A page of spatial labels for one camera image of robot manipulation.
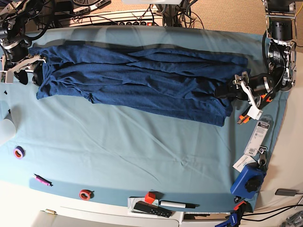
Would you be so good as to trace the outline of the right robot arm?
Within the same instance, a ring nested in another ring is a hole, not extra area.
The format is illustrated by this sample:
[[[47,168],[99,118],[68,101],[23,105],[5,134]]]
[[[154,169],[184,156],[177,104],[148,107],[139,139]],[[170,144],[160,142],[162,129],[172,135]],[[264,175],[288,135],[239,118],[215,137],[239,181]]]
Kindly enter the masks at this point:
[[[36,36],[26,35],[26,24],[36,18],[45,6],[51,4],[51,14],[42,31]],[[36,86],[43,82],[42,69],[46,58],[30,52],[32,42],[40,39],[49,28],[55,15],[54,0],[18,0],[8,3],[0,12],[0,71],[1,83],[12,84],[17,79],[28,83],[28,74]]]

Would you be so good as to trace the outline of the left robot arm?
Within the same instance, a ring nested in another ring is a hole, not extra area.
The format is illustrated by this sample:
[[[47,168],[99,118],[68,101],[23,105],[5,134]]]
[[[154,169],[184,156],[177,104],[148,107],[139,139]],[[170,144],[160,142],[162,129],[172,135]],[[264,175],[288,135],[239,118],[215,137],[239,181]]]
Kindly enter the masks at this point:
[[[262,56],[267,71],[256,76],[236,75],[216,88],[217,98],[249,101],[262,109],[278,91],[296,83],[296,4],[294,0],[265,0],[267,29],[262,38]]]

